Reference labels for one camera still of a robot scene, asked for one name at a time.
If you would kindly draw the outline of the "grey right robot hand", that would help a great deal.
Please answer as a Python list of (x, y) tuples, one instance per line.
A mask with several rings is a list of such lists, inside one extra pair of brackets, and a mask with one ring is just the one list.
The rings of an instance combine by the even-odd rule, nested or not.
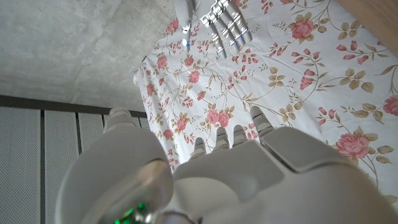
[(231, 0), (175, 0), (175, 12), (186, 53), (192, 45), (192, 20), (197, 17), (205, 26), (217, 54), (226, 58), (230, 48), (239, 52), (252, 41), (252, 34), (240, 9)]

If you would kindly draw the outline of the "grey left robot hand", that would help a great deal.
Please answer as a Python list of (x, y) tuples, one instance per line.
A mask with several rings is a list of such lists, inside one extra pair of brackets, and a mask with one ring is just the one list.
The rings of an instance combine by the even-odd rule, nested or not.
[(335, 149), (294, 128), (251, 117), (259, 140), (235, 126), (202, 139), (175, 170), (156, 136), (127, 109), (109, 112), (103, 135), (69, 168), (56, 223), (396, 223), (369, 178)]

